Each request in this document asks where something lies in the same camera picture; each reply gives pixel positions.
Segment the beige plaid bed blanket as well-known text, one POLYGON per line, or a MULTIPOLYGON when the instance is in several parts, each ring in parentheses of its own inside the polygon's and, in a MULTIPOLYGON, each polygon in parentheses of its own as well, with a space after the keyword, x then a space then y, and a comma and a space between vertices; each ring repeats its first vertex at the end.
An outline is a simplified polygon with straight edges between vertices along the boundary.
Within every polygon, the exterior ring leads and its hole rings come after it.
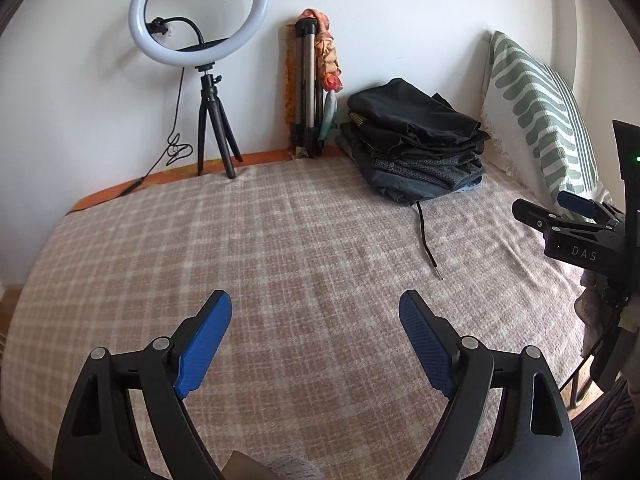
POLYGON ((475 190, 412 209, 375 194, 346 158, 296 160, 154 186, 66 216, 32 268, 9 328, 1 416, 50 466, 89 352, 136 351, 216 289, 232 321, 186 407, 218 463, 308 460, 329 479, 402 479, 445 398, 402 329, 398 301, 486 346, 533 344, 574 370, 576 268, 548 259, 489 169, 475 190))

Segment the orange floral bed sheet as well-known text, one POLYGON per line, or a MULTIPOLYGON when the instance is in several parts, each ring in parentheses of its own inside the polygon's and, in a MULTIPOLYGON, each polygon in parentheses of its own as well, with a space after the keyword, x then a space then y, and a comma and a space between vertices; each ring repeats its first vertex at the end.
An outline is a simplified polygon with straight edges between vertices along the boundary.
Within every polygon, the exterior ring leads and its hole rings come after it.
MULTIPOLYGON (((280 164, 280 162, 290 162, 293 159, 294 155, 289 150, 274 150, 268 152, 247 154, 243 156, 242 162, 238 163, 236 172, 240 172, 241 169, 249 166, 280 164)), ((220 174, 223 171, 224 165, 222 164, 222 161, 220 159, 209 159, 204 162, 204 176, 207 176, 208 174, 220 174)), ((139 184, 132 190, 132 192, 140 192, 146 190, 147 188, 154 188, 154 186, 160 186, 193 178, 196 178, 195 164, 181 166, 174 169, 165 169, 156 172, 155 174, 150 174, 149 177, 146 177, 141 184, 139 184)), ((88 195, 81 200, 78 200, 78 202, 70 210, 70 214, 110 202, 111 200, 116 200, 116 198, 123 196, 126 189, 130 188, 130 186, 133 184, 134 181, 128 181, 88 195)))

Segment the light blue jeans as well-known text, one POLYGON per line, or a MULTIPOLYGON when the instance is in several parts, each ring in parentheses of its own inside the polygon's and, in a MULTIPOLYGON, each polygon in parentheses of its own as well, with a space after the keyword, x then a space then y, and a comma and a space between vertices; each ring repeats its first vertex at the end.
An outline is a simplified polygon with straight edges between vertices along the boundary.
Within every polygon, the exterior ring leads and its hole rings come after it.
POLYGON ((483 183, 483 178, 478 178, 468 184, 462 185, 461 188, 457 189, 457 193, 475 190, 476 188, 479 188, 482 185, 482 183, 483 183))

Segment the black mini tripod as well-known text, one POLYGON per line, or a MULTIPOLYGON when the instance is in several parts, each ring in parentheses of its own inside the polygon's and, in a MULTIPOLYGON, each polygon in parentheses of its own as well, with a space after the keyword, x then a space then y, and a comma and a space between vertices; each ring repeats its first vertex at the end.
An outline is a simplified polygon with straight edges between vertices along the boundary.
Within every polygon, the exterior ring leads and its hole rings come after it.
POLYGON ((238 142, 236 142, 230 122, 219 97, 217 84, 222 81, 221 76, 213 75, 214 63, 198 66, 196 69, 202 74, 201 103, 198 109, 198 140, 196 141, 196 171, 200 176, 204 171, 205 141, 207 126, 211 125, 218 146, 218 152, 229 179, 236 177, 232 159, 243 161, 238 142))

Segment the black sport garment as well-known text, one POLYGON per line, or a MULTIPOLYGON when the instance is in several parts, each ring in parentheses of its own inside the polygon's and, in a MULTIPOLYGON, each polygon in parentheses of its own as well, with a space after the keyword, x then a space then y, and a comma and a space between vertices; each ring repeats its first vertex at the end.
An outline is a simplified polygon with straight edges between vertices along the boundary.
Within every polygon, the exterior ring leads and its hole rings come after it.
POLYGON ((444 159, 480 155, 488 134, 463 114, 427 115, 422 120, 396 122, 357 115, 341 124, 351 144, 359 142, 371 155, 397 159, 444 159))

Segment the silver folded tripod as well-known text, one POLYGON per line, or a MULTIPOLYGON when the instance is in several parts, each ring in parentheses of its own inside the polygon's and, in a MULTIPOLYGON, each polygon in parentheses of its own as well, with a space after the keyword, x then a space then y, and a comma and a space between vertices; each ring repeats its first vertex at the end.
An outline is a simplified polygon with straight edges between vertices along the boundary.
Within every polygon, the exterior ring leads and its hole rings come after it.
POLYGON ((294 122, 293 141, 296 158, 321 154, 320 122, 322 88, 319 82, 316 39, 319 21, 304 16, 294 25, 294 122))

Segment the green white patterned pillow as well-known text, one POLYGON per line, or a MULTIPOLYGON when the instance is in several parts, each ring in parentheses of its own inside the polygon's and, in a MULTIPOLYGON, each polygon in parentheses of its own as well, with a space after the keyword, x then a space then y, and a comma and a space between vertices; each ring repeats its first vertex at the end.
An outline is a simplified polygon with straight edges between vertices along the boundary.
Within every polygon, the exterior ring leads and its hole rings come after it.
POLYGON ((506 173, 538 203, 560 214, 562 191, 612 203, 582 113, 558 72, 495 32, 483 92, 483 125, 506 160, 506 173))

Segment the dark grey folded garment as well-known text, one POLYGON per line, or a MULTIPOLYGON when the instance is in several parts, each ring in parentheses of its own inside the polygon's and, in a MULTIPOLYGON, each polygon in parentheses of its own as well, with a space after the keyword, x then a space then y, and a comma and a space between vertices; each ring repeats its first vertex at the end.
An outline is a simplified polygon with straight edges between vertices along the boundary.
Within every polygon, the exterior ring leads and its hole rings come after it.
POLYGON ((457 192, 449 192, 431 183, 375 170, 368 162, 358 162, 358 168, 370 188, 373 188, 375 192, 380 193, 390 200, 404 205, 412 205, 416 202, 423 202, 424 200, 434 200, 435 198, 457 192))

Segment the black pants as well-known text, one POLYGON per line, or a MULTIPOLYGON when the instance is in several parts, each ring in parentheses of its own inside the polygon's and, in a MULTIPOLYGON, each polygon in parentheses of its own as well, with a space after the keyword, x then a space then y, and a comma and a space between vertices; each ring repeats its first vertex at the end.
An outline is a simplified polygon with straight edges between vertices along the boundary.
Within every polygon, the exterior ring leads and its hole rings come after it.
POLYGON ((349 115, 364 118, 413 122, 427 115, 462 114, 457 112, 439 94, 428 96, 401 78, 395 78, 382 86, 362 90, 347 100, 349 115))

